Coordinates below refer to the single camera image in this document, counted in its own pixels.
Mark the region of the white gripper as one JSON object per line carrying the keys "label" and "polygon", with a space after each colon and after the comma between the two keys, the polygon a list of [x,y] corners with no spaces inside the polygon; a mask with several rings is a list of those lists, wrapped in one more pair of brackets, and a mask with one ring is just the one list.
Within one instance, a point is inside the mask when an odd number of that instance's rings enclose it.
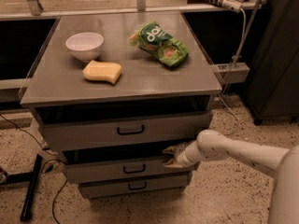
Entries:
{"label": "white gripper", "polygon": [[176,155],[176,159],[172,158],[163,163],[165,168],[182,168],[190,167],[203,158],[203,152],[197,145],[196,141],[183,142],[178,145],[170,146],[162,151],[163,154]]}

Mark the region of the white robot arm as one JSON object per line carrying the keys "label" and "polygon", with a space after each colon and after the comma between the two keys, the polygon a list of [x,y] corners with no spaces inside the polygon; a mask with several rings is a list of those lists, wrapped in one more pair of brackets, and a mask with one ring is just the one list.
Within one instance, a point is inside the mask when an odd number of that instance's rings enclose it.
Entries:
{"label": "white robot arm", "polygon": [[195,140],[167,147],[167,168],[187,168],[227,157],[274,178],[268,224],[299,224],[299,146],[291,149],[234,140],[213,130]]}

